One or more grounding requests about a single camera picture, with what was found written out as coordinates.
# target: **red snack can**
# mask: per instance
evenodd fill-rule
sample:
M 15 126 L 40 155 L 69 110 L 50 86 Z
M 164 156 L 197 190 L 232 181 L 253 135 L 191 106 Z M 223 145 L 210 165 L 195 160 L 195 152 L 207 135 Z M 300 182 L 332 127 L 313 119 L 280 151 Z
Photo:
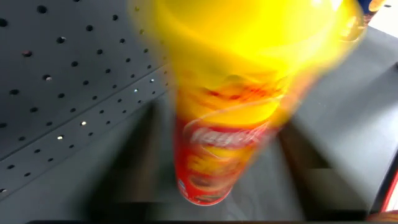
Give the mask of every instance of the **red snack can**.
M 275 132 L 266 122 L 230 128 L 177 118 L 174 159 L 182 195 L 195 205 L 222 201 L 255 157 L 258 143 Z

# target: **gray pegboard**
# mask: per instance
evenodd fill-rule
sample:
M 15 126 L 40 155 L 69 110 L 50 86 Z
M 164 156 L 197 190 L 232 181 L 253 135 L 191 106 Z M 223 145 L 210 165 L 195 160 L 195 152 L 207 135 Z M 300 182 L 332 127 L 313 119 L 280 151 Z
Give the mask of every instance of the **gray pegboard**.
M 165 91 L 147 29 L 125 0 L 0 3 L 0 200 Z

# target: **dark gray surface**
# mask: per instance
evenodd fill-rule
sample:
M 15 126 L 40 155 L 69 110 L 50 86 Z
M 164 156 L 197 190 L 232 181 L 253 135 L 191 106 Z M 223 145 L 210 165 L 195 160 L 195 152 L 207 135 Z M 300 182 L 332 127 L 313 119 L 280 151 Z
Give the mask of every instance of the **dark gray surface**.
M 140 7 L 139 20 L 146 8 L 142 0 L 132 2 Z M 160 40 L 150 46 L 147 33 L 139 33 L 150 27 L 132 26 L 126 0 L 2 0 L 0 18 L 8 22 L 0 27 L 0 123 L 7 123 L 0 126 L 0 160 L 165 64 Z M 60 44 L 59 37 L 66 39 Z M 23 57 L 27 50 L 32 56 Z
M 5 189 L 0 191 L 0 201 L 163 94 L 166 82 L 160 77 L 165 71 L 166 65 L 0 161 L 0 189 Z
M 398 39 L 369 27 L 294 121 L 370 207 L 398 146 Z
M 164 133 L 159 150 L 159 191 L 154 204 L 156 220 L 300 220 L 301 214 L 277 145 L 268 147 L 243 175 L 231 194 L 212 207 L 187 202 L 175 187 L 172 165 L 172 110 L 167 95 L 157 100 Z M 2 223 L 30 220 L 82 218 L 82 200 L 115 157 L 115 150 L 128 131 L 142 117 L 145 108 L 97 137 L 84 150 L 44 173 L 0 203 Z

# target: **blurred can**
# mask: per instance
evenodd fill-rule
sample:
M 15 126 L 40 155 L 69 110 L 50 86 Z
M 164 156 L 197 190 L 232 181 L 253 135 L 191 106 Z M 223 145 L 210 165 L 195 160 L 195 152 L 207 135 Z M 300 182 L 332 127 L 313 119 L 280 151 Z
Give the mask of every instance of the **blurred can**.
M 319 72 L 357 43 L 341 37 L 358 39 L 350 21 L 362 18 L 361 10 L 355 0 L 151 3 L 147 20 L 155 19 L 153 36 L 164 40 L 177 89 L 177 185 L 191 203 L 214 205 Z M 138 15 L 137 7 L 130 12 Z
M 358 0 L 363 10 L 363 26 L 368 26 L 372 17 L 380 10 L 386 0 Z

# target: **pegboard hole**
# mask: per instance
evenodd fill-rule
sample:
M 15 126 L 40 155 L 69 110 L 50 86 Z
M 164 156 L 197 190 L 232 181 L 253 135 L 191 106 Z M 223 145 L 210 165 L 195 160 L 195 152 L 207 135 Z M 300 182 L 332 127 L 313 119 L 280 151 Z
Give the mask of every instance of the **pegboard hole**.
M 30 109 L 30 112 L 31 113 L 35 113 L 35 112 L 37 112 L 39 109 L 37 108 L 37 107 L 32 107 L 31 109 Z
M 43 75 L 43 80 L 44 81 L 51 81 L 52 77 L 50 75 Z
M 0 18 L 0 27 L 8 26 L 8 21 L 6 19 Z
M 18 93 L 19 93 L 19 90 L 11 90 L 10 91 L 10 95 L 18 95 Z
M 89 31 L 93 31 L 94 27 L 92 25 L 87 25 L 86 26 L 86 30 Z
M 58 38 L 57 38 L 57 43 L 58 43 L 58 44 L 62 44 L 62 43 L 64 43 L 66 40 L 67 40 L 67 39 L 64 38 L 64 37 L 58 37 Z
M 47 12 L 47 7 L 45 6 L 37 6 L 37 12 L 40 14 L 45 14 Z
M 22 52 L 22 56 L 24 57 L 30 57 L 33 55 L 33 52 L 31 50 L 25 50 Z

